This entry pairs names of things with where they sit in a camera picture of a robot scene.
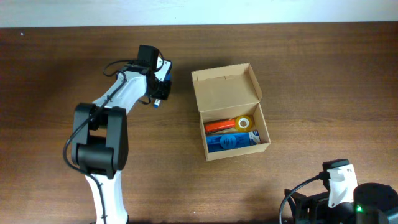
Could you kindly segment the orange stapler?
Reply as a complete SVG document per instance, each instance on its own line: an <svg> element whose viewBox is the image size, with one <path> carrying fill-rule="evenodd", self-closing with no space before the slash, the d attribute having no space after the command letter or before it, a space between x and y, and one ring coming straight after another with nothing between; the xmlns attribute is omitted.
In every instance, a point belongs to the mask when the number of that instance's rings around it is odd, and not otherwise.
<svg viewBox="0 0 398 224"><path fill-rule="evenodd" d="M214 132L223 131L226 129L231 129L233 127L235 127L235 121L232 119L215 121L215 122L208 123L205 125L205 132L206 133L214 133Z"/></svg>

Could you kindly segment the cardboard box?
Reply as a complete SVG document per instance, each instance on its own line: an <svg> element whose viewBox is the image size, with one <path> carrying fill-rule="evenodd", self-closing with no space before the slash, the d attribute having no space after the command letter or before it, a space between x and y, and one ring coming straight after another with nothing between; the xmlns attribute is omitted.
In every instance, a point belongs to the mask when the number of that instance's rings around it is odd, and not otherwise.
<svg viewBox="0 0 398 224"><path fill-rule="evenodd" d="M200 115L200 130L207 161L263 152L271 144L260 101L262 90L249 63L192 72L192 82ZM250 116L258 130L261 143L227 151L208 152L206 137L238 132L235 127L206 133L205 125L215 121L235 121L241 115Z"/></svg>

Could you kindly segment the blue plastic battery holder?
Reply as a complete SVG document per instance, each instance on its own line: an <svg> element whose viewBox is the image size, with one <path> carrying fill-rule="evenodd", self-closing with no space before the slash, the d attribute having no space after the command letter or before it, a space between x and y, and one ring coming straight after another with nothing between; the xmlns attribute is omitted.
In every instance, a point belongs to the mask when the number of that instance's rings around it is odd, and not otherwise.
<svg viewBox="0 0 398 224"><path fill-rule="evenodd" d="M227 151L251 146L248 133L220 134L206 137L208 152Z"/></svg>

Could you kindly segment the yellow tape roll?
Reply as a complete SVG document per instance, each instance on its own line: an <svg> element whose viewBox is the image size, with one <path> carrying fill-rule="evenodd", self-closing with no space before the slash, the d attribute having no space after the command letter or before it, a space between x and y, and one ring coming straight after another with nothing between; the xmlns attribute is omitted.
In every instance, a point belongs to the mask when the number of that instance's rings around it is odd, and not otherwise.
<svg viewBox="0 0 398 224"><path fill-rule="evenodd" d="M236 117L234 127L238 132L248 132L252 129L253 125L254 121L250 116L241 115Z"/></svg>

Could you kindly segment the small white staples box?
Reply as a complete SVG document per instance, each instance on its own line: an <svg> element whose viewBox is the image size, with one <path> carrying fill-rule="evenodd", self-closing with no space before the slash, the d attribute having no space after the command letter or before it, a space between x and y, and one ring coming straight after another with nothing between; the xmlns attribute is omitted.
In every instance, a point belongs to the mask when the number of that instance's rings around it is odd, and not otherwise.
<svg viewBox="0 0 398 224"><path fill-rule="evenodd" d="M258 145L261 143L261 139L258 130L248 132L249 142L251 146Z"/></svg>

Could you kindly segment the blue white marker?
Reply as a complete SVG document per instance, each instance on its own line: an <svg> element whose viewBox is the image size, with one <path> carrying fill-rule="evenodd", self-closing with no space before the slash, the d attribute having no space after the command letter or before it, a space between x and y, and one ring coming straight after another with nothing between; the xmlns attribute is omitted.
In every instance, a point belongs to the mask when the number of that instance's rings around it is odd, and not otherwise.
<svg viewBox="0 0 398 224"><path fill-rule="evenodd" d="M158 108L160 106L161 100L156 99L154 102L154 108Z"/></svg>

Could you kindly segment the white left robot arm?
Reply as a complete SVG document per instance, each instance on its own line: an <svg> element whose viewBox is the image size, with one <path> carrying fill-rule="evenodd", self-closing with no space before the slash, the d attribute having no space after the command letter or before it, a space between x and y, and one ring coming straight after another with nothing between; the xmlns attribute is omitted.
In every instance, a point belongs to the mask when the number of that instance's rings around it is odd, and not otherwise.
<svg viewBox="0 0 398 224"><path fill-rule="evenodd" d="M67 166L90 185L96 223L129 223L121 184L129 154L127 115L136 103L158 107L172 86L172 63L154 46L140 45L137 58L121 63L112 73L115 83L103 96L76 106L73 132L63 147Z"/></svg>

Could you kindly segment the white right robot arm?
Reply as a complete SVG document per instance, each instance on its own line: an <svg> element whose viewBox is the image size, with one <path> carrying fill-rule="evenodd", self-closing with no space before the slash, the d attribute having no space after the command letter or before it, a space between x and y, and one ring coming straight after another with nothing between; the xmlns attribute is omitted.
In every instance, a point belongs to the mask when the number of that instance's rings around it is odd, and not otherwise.
<svg viewBox="0 0 398 224"><path fill-rule="evenodd" d="M293 222L299 223L397 223L397 192L390 186L375 182L358 184L354 166L347 159L322 164L316 176L284 190L279 208L279 223L289 205ZM298 193L302 187L320 180L326 192L306 196Z"/></svg>

